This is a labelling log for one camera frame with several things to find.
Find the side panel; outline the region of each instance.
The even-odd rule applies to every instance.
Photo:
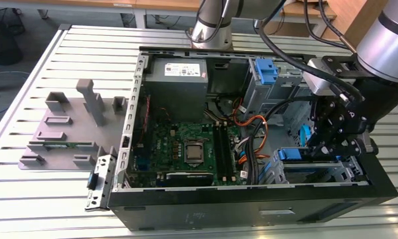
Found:
[[[325,222],[370,199],[244,202],[145,207],[112,207],[132,231],[186,230]]]

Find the expansion slot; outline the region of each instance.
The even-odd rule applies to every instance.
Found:
[[[234,181],[230,144],[226,126],[213,126],[213,148],[217,161],[217,177],[222,181]]]
[[[214,159],[217,162],[217,178],[218,180],[226,179],[225,177],[225,160],[222,156],[221,138],[220,138],[220,125],[212,127],[213,130],[213,150]]]

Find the blue plastic clip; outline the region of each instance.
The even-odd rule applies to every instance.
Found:
[[[299,141],[302,147],[305,146],[306,141],[310,139],[310,137],[311,137],[311,128],[306,124],[303,124],[299,130]]]
[[[278,76],[277,67],[272,59],[256,59],[256,70],[261,77],[261,84],[273,85]]]
[[[302,159],[299,150],[297,148],[282,148],[278,151],[281,160],[299,160]]]

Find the metal bracket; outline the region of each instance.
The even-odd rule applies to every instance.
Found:
[[[116,158],[108,154],[97,159],[94,171],[88,179],[86,212],[108,211],[108,200],[112,188]]]

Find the wooden desk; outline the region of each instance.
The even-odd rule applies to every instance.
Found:
[[[160,9],[169,11],[194,11],[200,9],[201,0],[137,0],[136,8]],[[303,4],[294,2],[285,6],[286,16],[303,17]],[[311,4],[307,6],[307,14],[310,18],[321,18],[319,11]],[[337,17],[330,8],[326,9],[326,16],[329,19]]]
[[[201,0],[0,0],[0,7],[33,8],[49,10],[77,10],[90,12],[133,13],[138,28],[146,28],[146,15],[173,15],[196,17]],[[326,9],[326,15],[334,19],[335,14]],[[314,34],[321,36],[326,25],[319,12],[309,6],[310,23]],[[285,6],[285,22],[303,23],[303,5],[294,2]]]
[[[136,25],[138,28],[146,27],[146,15],[173,15],[196,17],[200,9],[201,0],[137,0],[134,15]],[[313,32],[317,36],[323,34],[326,25],[321,19],[319,11],[315,5],[307,6],[310,23],[314,24]],[[331,9],[326,8],[329,19],[337,17]],[[281,15],[275,16],[273,21],[279,21]],[[305,23],[303,20],[303,3],[294,2],[285,6],[285,22]]]
[[[133,13],[136,0],[0,0],[0,7],[41,9],[64,11],[89,11],[110,13]]]
[[[120,7],[120,4],[125,4],[129,7],[134,6],[136,0],[0,0],[0,2],[12,3],[34,3],[34,4],[60,4],[60,5],[73,5],[73,6],[106,6],[106,7]]]

